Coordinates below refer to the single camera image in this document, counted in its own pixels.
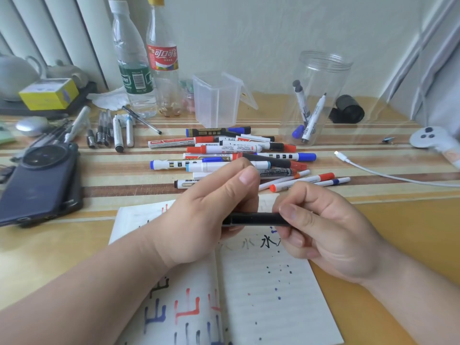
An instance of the teapot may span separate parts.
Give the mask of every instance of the teapot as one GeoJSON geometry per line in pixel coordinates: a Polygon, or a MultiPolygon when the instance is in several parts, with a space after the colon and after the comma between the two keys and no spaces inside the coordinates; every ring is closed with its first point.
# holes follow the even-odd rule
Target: teapot
{"type": "Polygon", "coordinates": [[[11,102],[21,101],[19,91],[37,81],[42,74],[41,64],[32,56],[23,59],[0,55],[0,98],[11,102]],[[29,61],[36,64],[38,72],[29,61]]]}
{"type": "Polygon", "coordinates": [[[56,65],[46,69],[46,77],[50,79],[73,79],[77,88],[84,88],[89,82],[88,75],[75,65],[65,65],[62,60],[56,60],[56,65]]]}

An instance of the hand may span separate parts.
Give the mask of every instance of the hand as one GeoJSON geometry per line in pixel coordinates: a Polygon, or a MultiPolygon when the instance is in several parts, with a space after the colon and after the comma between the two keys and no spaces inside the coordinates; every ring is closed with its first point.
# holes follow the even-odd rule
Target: hand
{"type": "Polygon", "coordinates": [[[281,242],[293,257],[311,259],[325,272],[363,283],[382,269],[389,244],[369,220],[345,198],[308,182],[296,182],[277,197],[279,212],[294,228],[278,227],[281,242]]]}
{"type": "Polygon", "coordinates": [[[198,260],[243,227],[222,228],[232,211],[257,212],[259,172],[245,159],[229,162],[185,191],[145,226],[147,240],[168,268],[198,260]]]}

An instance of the pen holder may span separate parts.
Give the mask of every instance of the pen holder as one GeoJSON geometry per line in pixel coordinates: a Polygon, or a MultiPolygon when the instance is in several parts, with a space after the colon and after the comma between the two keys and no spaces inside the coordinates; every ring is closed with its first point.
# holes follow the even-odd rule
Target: pen holder
{"type": "Polygon", "coordinates": [[[316,51],[300,54],[280,126],[285,143],[306,146],[316,143],[352,65],[337,54],[316,51]]]}

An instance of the left hand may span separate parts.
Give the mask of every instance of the left hand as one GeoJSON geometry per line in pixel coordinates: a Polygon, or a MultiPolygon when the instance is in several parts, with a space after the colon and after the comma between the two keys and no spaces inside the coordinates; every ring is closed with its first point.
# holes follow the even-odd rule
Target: left hand
{"type": "Polygon", "coordinates": [[[169,269],[196,261],[215,249],[220,240],[243,229],[222,228],[230,212],[257,212],[259,183],[259,172],[247,159],[229,162],[193,185],[167,212],[145,225],[144,238],[169,269]]]}

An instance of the plastic bottle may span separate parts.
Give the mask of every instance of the plastic bottle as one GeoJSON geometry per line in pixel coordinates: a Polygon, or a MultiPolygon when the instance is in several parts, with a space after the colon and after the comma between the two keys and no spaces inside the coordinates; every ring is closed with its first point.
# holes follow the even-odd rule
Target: plastic bottle
{"type": "Polygon", "coordinates": [[[164,116],[180,115],[177,46],[165,15],[164,0],[148,0],[151,6],[147,51],[155,80],[157,102],[164,116]]]}
{"type": "Polygon", "coordinates": [[[129,17],[128,3],[109,0],[109,5],[114,15],[113,38],[118,66],[131,109],[143,117],[155,116],[158,106],[149,60],[142,37],[129,17]]]}

